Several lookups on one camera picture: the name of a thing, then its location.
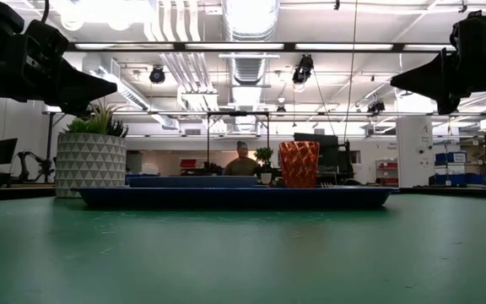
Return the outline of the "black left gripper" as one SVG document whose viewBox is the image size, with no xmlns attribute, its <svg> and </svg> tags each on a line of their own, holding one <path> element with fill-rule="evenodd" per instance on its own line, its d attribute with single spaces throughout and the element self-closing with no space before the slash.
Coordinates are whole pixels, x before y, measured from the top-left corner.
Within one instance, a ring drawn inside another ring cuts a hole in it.
<svg viewBox="0 0 486 304">
<path fill-rule="evenodd" d="M 84 116 L 92 100 L 117 92 L 113 82 L 78 71 L 62 58 L 68 39 L 39 20 L 22 34 L 0 24 L 0 97 L 43 100 L 65 114 Z"/>
</svg>

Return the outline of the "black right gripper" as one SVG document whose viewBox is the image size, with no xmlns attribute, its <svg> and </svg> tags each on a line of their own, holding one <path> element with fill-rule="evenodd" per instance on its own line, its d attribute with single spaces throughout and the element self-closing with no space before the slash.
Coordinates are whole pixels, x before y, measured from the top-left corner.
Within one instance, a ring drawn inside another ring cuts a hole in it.
<svg viewBox="0 0 486 304">
<path fill-rule="evenodd" d="M 431 62 L 400 73 L 390 82 L 392 87 L 435 100 L 439 115 L 457 111 L 458 95 L 486 91 L 486 16 L 469 16 L 454 24 L 450 42 L 456 48 L 452 61 L 442 48 Z"/>
</svg>

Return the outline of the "light blue plate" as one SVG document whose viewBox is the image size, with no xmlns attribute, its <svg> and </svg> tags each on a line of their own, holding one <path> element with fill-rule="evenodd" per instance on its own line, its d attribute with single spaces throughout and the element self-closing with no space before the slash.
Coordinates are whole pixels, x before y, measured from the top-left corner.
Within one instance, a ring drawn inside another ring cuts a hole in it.
<svg viewBox="0 0 486 304">
<path fill-rule="evenodd" d="M 254 187 L 254 176 L 134 176 L 128 178 L 130 187 Z"/>
</svg>

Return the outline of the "orange faceted cup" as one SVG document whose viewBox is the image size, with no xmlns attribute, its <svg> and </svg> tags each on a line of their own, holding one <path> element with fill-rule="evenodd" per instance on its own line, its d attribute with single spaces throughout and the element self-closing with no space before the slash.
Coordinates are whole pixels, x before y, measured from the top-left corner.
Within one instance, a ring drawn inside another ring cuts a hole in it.
<svg viewBox="0 0 486 304">
<path fill-rule="evenodd" d="M 280 166 L 288 188 L 314 188 L 318 171 L 320 144 L 313 141 L 282 142 Z"/>
</svg>

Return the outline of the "dark blue plastic tray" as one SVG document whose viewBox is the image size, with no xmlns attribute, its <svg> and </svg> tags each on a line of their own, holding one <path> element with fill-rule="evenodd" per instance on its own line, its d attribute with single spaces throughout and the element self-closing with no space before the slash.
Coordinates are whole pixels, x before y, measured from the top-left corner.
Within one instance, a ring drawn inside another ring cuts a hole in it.
<svg viewBox="0 0 486 304">
<path fill-rule="evenodd" d="M 368 209 L 382 206 L 390 187 L 81 187 L 94 208 L 138 209 Z"/>
</svg>

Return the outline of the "green succulent plant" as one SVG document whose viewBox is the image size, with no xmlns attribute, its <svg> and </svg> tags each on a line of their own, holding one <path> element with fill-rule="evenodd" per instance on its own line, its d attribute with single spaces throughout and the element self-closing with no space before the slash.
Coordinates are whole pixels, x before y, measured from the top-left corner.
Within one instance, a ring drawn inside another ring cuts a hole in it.
<svg viewBox="0 0 486 304">
<path fill-rule="evenodd" d="M 122 106 L 99 103 L 92 105 L 88 116 L 75 117 L 67 125 L 63 133 L 93 133 L 125 138 L 128 134 L 128 126 L 121 119 L 115 119 L 114 115 Z"/>
</svg>

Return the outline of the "white pillar with signs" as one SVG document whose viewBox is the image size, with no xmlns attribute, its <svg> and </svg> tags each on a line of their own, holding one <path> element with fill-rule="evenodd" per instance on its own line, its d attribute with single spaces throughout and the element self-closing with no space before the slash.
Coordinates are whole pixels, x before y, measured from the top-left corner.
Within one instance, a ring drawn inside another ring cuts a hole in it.
<svg viewBox="0 0 486 304">
<path fill-rule="evenodd" d="M 399 117 L 396 127 L 399 187 L 428 186 L 435 174 L 431 117 Z"/>
</svg>

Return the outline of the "blue storage bin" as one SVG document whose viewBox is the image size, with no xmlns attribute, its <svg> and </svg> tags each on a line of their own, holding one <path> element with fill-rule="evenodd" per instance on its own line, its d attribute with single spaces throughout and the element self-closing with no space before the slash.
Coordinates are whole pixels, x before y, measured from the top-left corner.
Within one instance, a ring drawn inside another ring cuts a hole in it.
<svg viewBox="0 0 486 304">
<path fill-rule="evenodd" d="M 467 153 L 464 151 L 439 153 L 435 155 L 435 165 L 464 164 L 467 162 Z"/>
<path fill-rule="evenodd" d="M 475 173 L 462 174 L 435 174 L 429 178 L 429 183 L 433 185 L 445 186 L 467 186 L 471 184 L 484 184 L 485 176 Z"/>
</svg>

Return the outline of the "black round ceiling lamp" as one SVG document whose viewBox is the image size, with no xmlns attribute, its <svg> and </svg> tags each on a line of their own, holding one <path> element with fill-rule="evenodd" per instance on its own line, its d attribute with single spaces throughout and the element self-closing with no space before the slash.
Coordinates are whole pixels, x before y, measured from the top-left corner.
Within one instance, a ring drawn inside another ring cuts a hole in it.
<svg viewBox="0 0 486 304">
<path fill-rule="evenodd" d="M 165 81 L 164 67 L 159 65 L 153 66 L 148 78 L 152 84 L 163 84 Z"/>
</svg>

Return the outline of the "person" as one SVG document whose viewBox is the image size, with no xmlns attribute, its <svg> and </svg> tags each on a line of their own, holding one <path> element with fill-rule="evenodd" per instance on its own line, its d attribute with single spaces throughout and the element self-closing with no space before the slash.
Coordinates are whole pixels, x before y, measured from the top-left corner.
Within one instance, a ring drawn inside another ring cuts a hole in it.
<svg viewBox="0 0 486 304">
<path fill-rule="evenodd" d="M 245 142 L 238 141 L 236 152 L 238 156 L 224 168 L 225 176 L 255 176 L 258 163 L 249 157 L 249 149 Z"/>
</svg>

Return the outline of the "small plant in white pot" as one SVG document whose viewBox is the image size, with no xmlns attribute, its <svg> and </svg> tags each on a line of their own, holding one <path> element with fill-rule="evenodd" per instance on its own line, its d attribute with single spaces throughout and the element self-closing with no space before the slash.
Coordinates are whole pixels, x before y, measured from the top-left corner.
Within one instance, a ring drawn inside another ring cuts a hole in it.
<svg viewBox="0 0 486 304">
<path fill-rule="evenodd" d="M 264 185 L 269 185 L 272 182 L 272 163 L 273 150 L 270 147 L 261 147 L 255 151 L 256 161 L 260 163 L 257 168 L 257 175 Z"/>
</svg>

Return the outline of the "black table edge frame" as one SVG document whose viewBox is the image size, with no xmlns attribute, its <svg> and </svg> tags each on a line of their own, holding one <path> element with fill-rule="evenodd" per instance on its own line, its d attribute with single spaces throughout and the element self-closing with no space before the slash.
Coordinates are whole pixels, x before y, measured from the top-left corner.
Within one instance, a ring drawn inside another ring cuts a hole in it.
<svg viewBox="0 0 486 304">
<path fill-rule="evenodd" d="M 478 187 L 401 187 L 394 194 L 424 194 L 469 198 L 486 198 L 486 188 Z M 0 200 L 47 198 L 56 195 L 53 187 L 0 188 Z"/>
</svg>

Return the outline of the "black overhead frame bar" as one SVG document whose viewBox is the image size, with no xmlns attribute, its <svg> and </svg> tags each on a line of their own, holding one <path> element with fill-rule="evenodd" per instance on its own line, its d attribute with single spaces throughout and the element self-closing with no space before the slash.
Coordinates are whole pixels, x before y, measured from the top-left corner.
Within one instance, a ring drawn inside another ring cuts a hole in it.
<svg viewBox="0 0 486 304">
<path fill-rule="evenodd" d="M 455 51 L 447 44 L 320 43 L 320 42 L 70 42 L 68 52 L 327 52 L 327 53 L 433 53 Z"/>
</svg>

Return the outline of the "black metal stand frame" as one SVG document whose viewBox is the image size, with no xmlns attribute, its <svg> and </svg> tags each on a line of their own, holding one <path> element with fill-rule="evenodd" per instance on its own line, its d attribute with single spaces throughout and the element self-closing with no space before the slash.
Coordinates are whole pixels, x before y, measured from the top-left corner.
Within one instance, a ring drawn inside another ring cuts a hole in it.
<svg viewBox="0 0 486 304">
<path fill-rule="evenodd" d="M 267 147 L 270 148 L 270 112 L 269 111 L 206 111 L 206 116 L 207 116 L 207 126 L 206 126 L 206 129 L 207 129 L 207 163 L 209 163 L 209 165 L 211 164 L 211 160 L 210 160 L 210 150 L 211 150 L 211 147 L 210 147 L 210 140 L 211 140 L 211 133 L 210 133 L 210 122 L 211 122 L 211 117 L 212 116 L 217 116 L 219 118 L 223 118 L 224 116 L 229 116 L 229 117 L 248 117 L 248 116 L 253 116 L 256 118 L 257 121 L 259 121 L 259 123 L 261 123 L 267 130 Z M 258 116 L 264 116 L 267 120 L 266 123 L 263 123 L 262 121 L 260 121 L 257 117 Z M 243 157 L 240 155 L 240 149 L 243 149 L 245 152 L 245 149 L 246 149 L 246 152 L 247 154 L 246 155 L 243 155 L 245 156 L 245 158 L 248 158 L 248 144 L 246 142 L 241 142 L 241 141 L 238 141 L 236 143 L 236 153 L 237 153 L 237 156 L 238 158 L 240 157 Z M 253 169 L 253 173 L 256 175 L 257 173 L 257 170 L 258 170 L 258 164 L 257 162 L 254 160 L 254 165 L 252 167 Z"/>
</svg>

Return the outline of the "silver ventilation duct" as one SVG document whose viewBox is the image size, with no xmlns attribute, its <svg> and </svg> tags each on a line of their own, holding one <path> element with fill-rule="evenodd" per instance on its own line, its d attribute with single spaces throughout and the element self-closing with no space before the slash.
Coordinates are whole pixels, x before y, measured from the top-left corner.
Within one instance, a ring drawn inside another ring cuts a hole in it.
<svg viewBox="0 0 486 304">
<path fill-rule="evenodd" d="M 280 0 L 221 0 L 224 39 L 235 42 L 271 41 L 276 32 Z M 263 81 L 266 58 L 233 58 L 229 67 L 239 85 Z"/>
</svg>

